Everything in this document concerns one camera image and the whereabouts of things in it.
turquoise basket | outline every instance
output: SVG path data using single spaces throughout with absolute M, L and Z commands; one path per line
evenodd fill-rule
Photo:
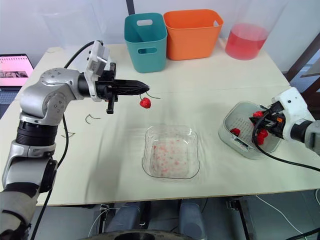
M 124 39 L 139 73 L 159 72 L 166 66 L 167 29 L 159 13 L 140 13 L 127 16 Z

strawberry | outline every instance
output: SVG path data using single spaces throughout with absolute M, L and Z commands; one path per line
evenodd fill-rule
M 264 141 L 265 141 L 265 138 L 262 135 L 256 136 L 256 142 L 258 143 L 258 145 L 264 144 Z
M 262 136 L 263 138 L 266 138 L 268 136 L 268 131 L 262 128 L 260 129 L 258 136 Z
M 264 113 L 262 111 L 256 111 L 253 113 L 253 117 L 254 118 L 260 118 L 260 117 L 263 117 L 264 116 Z
M 151 107 L 151 101 L 149 98 L 144 97 L 141 101 L 140 101 L 140 106 L 145 108 L 145 109 L 149 109 Z
M 238 128 L 233 128 L 230 130 L 230 133 L 236 135 L 237 137 L 239 137 L 241 130 Z

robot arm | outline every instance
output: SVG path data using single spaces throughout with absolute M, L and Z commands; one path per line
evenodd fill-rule
M 295 87 L 280 93 L 272 99 L 268 115 L 259 128 L 268 130 L 286 141 L 299 141 L 306 148 L 320 155 L 320 120 L 315 121 L 308 106 Z M 250 117 L 257 123 L 260 117 Z
M 52 189 L 58 163 L 53 159 L 58 125 L 72 100 L 92 98 L 108 102 L 113 114 L 118 95 L 140 95 L 149 86 L 135 80 L 117 80 L 116 64 L 104 70 L 104 47 L 95 41 L 86 71 L 54 68 L 25 89 L 21 97 L 20 122 L 2 175 L 0 192 L 0 238 L 22 239 L 35 212 L 40 193 Z

red liquid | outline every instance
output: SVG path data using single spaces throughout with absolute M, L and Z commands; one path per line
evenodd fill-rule
M 268 32 L 263 27 L 249 23 L 236 24 L 230 31 L 225 52 L 239 60 L 254 59 L 267 37 Z

orange bin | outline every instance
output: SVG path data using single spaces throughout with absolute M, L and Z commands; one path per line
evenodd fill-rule
M 210 9 L 169 11 L 163 17 L 168 32 L 166 56 L 171 60 L 209 57 L 224 23 Z

